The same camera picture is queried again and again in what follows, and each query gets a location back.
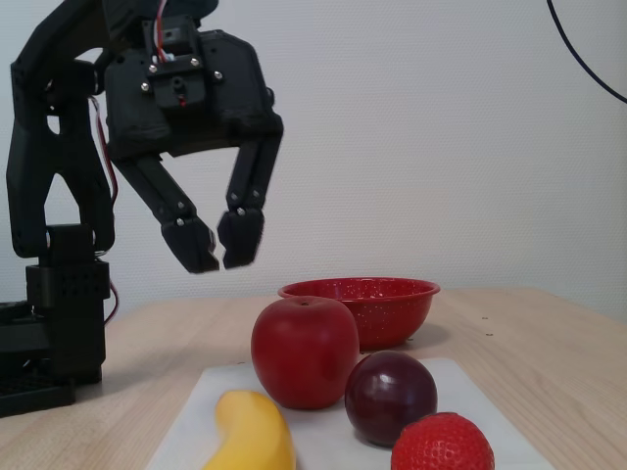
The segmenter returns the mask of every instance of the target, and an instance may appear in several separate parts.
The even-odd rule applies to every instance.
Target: black robotic arm
[[[217,0],[66,0],[12,64],[15,126],[7,168],[13,246],[38,258],[27,300],[0,305],[0,417],[74,401],[101,380],[103,302],[114,244],[109,184],[93,142],[89,99],[107,92],[108,155],[162,225],[190,272],[218,269],[213,232],[161,165],[160,154],[238,147],[218,235],[227,268],[253,262],[283,135],[255,50],[223,31],[199,32]],[[155,19],[159,17],[159,41]],[[103,48],[90,64],[80,54]],[[58,117],[59,134],[48,126]],[[80,224],[46,223],[55,174]]]

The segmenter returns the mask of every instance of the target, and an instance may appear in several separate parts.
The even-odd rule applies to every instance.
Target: red apple
[[[344,395],[360,338],[345,305],[293,297],[262,312],[251,349],[257,376],[275,401],[287,408],[322,409]]]

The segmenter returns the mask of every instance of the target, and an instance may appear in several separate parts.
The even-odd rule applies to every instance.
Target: plum
[[[392,447],[403,429],[437,412],[438,392],[427,368],[401,352],[376,352],[353,370],[344,396],[358,432]]]

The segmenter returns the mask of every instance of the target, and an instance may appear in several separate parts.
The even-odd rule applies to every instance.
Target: banana
[[[296,452],[274,402],[256,392],[231,391],[217,402],[222,445],[203,470],[296,470]]]

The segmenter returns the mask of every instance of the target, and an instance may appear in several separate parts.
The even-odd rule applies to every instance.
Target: table surface
[[[112,322],[103,383],[0,420],[0,468],[144,469],[201,372],[250,360],[273,300],[180,300]],[[455,360],[557,470],[627,468],[626,325],[537,290],[455,290],[400,350]]]

